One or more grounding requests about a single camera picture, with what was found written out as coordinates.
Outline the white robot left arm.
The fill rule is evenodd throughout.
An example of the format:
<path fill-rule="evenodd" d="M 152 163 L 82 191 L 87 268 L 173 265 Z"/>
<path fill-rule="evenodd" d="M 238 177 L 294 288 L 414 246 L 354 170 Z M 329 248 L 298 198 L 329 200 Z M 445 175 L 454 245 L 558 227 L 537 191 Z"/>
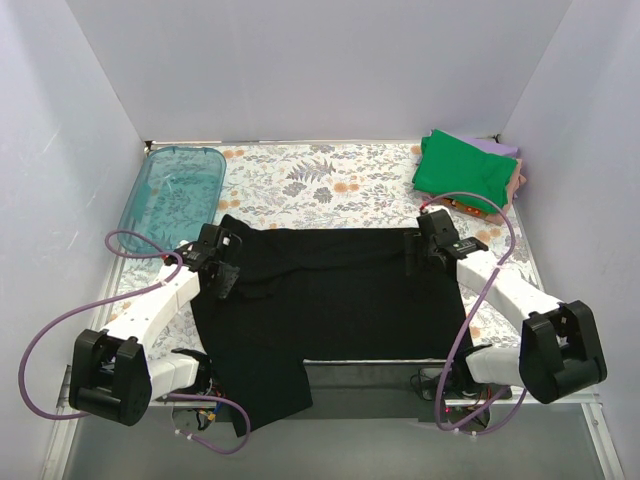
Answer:
<path fill-rule="evenodd" d="M 86 329 L 74 344 L 69 403 L 126 426 L 137 423 L 149 404 L 173 393 L 205 398 L 213 386 L 208 357 L 177 348 L 160 359 L 149 352 L 170 321 L 200 294 L 226 297 L 239 269 L 235 257 L 241 238 L 230 230 L 205 224 L 197 240 L 171 251 L 155 250 L 163 265 L 152 288 L 101 330 Z"/>

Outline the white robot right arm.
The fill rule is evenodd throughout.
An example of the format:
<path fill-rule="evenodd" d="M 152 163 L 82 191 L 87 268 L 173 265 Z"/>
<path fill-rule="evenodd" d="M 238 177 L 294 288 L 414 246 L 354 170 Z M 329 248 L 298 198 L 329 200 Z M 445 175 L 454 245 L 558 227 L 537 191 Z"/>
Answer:
<path fill-rule="evenodd" d="M 473 290 L 520 330 L 516 347 L 462 348 L 456 342 L 441 380 L 453 376 L 454 389 L 475 397 L 488 384 L 527 390 L 550 404 L 608 376 L 595 317 L 580 300 L 563 302 L 506 268 L 475 237 L 461 238 L 449 213 L 423 213 L 418 232 L 405 236 L 407 271 L 447 274 Z"/>

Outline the black t-shirt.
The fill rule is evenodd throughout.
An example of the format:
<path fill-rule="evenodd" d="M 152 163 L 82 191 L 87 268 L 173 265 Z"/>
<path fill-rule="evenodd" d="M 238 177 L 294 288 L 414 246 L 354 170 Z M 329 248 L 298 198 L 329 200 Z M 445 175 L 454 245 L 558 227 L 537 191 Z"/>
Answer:
<path fill-rule="evenodd" d="M 238 277 L 191 304 L 238 436 L 310 408 L 308 360 L 443 359 L 468 349 L 458 283 L 416 228 L 256 230 L 232 216 Z"/>

